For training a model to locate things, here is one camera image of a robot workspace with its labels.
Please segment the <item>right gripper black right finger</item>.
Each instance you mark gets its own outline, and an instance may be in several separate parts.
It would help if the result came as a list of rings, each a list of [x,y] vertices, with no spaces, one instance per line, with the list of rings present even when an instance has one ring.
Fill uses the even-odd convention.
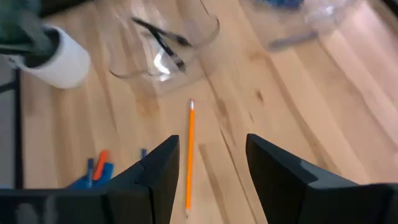
[[[246,158],[268,224],[297,224],[305,192],[313,182],[321,180],[326,188],[356,185],[256,134],[246,136]]]

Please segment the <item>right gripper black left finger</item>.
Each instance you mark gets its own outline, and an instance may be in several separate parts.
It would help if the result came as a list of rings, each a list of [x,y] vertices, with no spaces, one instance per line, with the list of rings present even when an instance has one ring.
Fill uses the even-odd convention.
[[[101,196],[105,224],[169,224],[180,162],[178,135],[112,178]]]

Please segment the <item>orange printed eraser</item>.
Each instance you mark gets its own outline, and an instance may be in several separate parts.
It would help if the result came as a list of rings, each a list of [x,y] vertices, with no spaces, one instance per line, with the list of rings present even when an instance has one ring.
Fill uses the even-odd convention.
[[[103,174],[104,165],[108,161],[109,151],[107,149],[102,150],[99,154],[96,167],[93,173],[93,180],[99,180]]]

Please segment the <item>orange pencil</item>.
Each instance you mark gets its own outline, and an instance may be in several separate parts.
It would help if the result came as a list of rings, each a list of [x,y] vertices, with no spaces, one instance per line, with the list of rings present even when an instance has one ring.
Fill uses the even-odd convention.
[[[189,117],[188,117],[187,175],[186,175],[186,194],[185,194],[186,218],[189,217],[189,213],[192,207],[194,129],[195,129],[195,103],[192,99],[190,99]]]

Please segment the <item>blue crayon with Madisi print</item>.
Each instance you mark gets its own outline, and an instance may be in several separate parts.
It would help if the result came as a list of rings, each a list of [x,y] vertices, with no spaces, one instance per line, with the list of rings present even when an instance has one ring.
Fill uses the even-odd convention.
[[[87,173],[86,173],[88,188],[92,188],[93,185],[93,166],[94,166],[94,160],[93,158],[89,158],[87,161]]]

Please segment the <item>black pen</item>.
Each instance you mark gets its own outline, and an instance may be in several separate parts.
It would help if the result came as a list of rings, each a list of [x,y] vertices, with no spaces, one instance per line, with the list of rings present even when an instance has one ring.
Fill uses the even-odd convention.
[[[156,26],[154,26],[154,25],[152,25],[152,24],[146,22],[146,21],[143,21],[142,19],[140,19],[140,18],[138,18],[138,17],[131,17],[131,19],[132,19],[135,23],[139,24],[140,26],[143,26],[143,27],[145,27],[146,29],[153,30],[153,31],[155,31],[156,33],[159,33],[159,34],[161,34],[161,35],[164,35],[165,37],[167,37],[167,38],[169,38],[169,39],[171,39],[171,40],[177,42],[178,44],[180,44],[180,45],[182,45],[182,46],[192,47],[192,44],[191,44],[184,36],[182,36],[182,35],[175,34],[175,33],[173,33],[173,32],[163,30],[163,29],[161,29],[161,28],[159,28],[159,27],[156,27]]]
[[[173,60],[177,68],[181,72],[185,73],[186,72],[185,62],[170,48],[170,46],[166,43],[166,41],[161,37],[162,35],[156,33],[153,30],[149,30],[149,32],[154,36],[154,38],[161,46],[161,48],[166,52],[166,54]]]

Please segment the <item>blue printed eraser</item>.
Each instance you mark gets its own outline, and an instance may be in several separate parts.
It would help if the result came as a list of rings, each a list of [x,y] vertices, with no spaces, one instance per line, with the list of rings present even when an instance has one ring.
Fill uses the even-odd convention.
[[[92,180],[91,186],[88,185],[89,181],[87,176],[82,176],[73,183],[71,183],[68,189],[95,189],[105,185],[111,180],[114,170],[114,164],[106,162],[103,167],[102,176],[98,180]]]

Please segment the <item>clear plastic bin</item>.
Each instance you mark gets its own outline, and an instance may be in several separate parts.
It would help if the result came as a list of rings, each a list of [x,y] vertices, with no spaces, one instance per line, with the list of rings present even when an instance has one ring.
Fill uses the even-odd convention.
[[[199,54],[212,44],[220,21],[203,0],[103,0],[106,43],[109,49],[109,71],[130,79],[148,77],[166,81],[177,75],[188,75]],[[131,17],[138,17],[163,30],[184,36],[192,47],[184,47],[161,36],[185,62],[181,72],[158,44],[154,36]]]
[[[333,32],[362,0],[305,0],[296,10],[257,0],[238,1],[264,48],[277,52],[281,50],[269,50],[269,42],[314,30],[319,36]]]

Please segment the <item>green artificial succulent plant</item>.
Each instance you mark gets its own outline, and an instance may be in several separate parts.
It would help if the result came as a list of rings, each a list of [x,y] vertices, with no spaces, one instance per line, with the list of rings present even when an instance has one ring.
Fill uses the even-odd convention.
[[[39,17],[40,0],[0,0],[0,54],[50,57],[56,45]]]

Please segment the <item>black aluminium table frame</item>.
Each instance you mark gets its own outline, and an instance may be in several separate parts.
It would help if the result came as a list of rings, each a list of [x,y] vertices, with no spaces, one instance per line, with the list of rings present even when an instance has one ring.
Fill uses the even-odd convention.
[[[53,16],[57,13],[61,13],[68,9],[72,9],[77,7],[83,3],[88,2],[89,0],[40,0],[41,7],[39,17],[42,20],[44,26],[50,25],[46,24],[43,19],[48,16]],[[49,36],[53,43],[55,43],[55,37],[50,35]],[[22,69],[17,68],[11,61],[9,60],[10,56],[13,55],[2,55],[6,61],[10,64],[11,73],[14,76],[13,80],[3,85],[0,85],[0,95],[6,93],[8,91],[14,92],[14,120],[12,122],[14,126],[14,155],[13,155],[13,189],[22,189],[24,187],[24,165],[23,165],[23,155],[22,155],[22,90],[21,90],[21,81],[22,75],[21,73],[24,72]],[[38,62],[44,61],[49,57],[39,57],[36,55],[19,55],[19,56],[33,56]]]

